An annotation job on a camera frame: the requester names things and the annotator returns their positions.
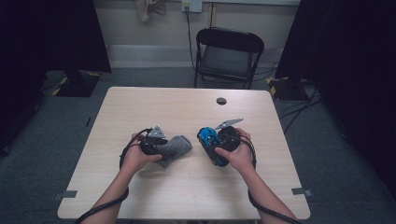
person's left hand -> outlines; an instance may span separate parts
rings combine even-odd
[[[127,172],[131,172],[132,174],[141,170],[148,162],[150,161],[158,161],[163,156],[158,155],[146,155],[140,149],[139,142],[143,140],[145,136],[140,134],[131,144],[128,152],[125,155],[123,164],[121,166],[121,170],[126,170]]]

wooden table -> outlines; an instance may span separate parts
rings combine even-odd
[[[223,97],[226,105],[218,105]],[[120,154],[132,133],[160,125],[169,140],[190,139],[193,149],[167,169],[148,164],[134,176],[119,218],[260,219],[248,200],[248,188],[231,166],[212,164],[196,138],[203,127],[227,119],[251,134],[257,171],[299,219],[310,211],[288,144],[267,91],[113,87],[108,90],[67,190],[58,216],[76,219],[103,194],[119,170]]]

gray carpet floor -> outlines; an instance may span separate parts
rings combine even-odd
[[[44,87],[61,75],[48,73]],[[103,74],[90,98],[52,96],[55,87],[43,91],[39,110],[10,145],[10,155],[0,158],[0,223],[72,223],[57,217],[60,201],[53,197],[66,190],[108,88],[192,85],[193,70],[187,67],[114,68],[113,74]],[[242,87],[207,81],[198,86]],[[306,85],[308,94],[314,88]],[[268,91],[265,79],[255,81],[252,89]],[[318,100],[316,93],[313,102]],[[302,106],[274,104],[279,115]],[[281,120],[284,129],[292,118]],[[303,187],[313,192],[307,197],[311,217],[303,223],[396,223],[396,203],[370,164],[343,138],[337,119],[323,102],[305,109],[290,125],[286,139]]]

chair backrest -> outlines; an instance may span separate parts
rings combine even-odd
[[[200,48],[200,44],[203,44],[259,54],[264,50],[264,42],[257,35],[219,27],[210,27],[199,31],[196,41],[198,48]]]

hand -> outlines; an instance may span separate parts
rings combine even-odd
[[[125,155],[121,170],[127,170],[132,174],[141,170],[148,162],[158,161],[162,155],[146,155],[140,149],[139,142],[145,138],[144,135],[140,134],[131,144],[128,152]]]
[[[249,142],[249,133],[246,133],[244,130],[239,128],[235,129],[237,132],[239,132],[239,134],[241,134],[241,138],[243,140]],[[230,162],[231,166],[235,168],[235,170],[237,170],[239,173],[248,171],[250,169],[254,170],[250,147],[245,143],[241,142],[239,147],[232,152],[229,152],[221,147],[217,147],[215,150],[219,155],[227,159]]]

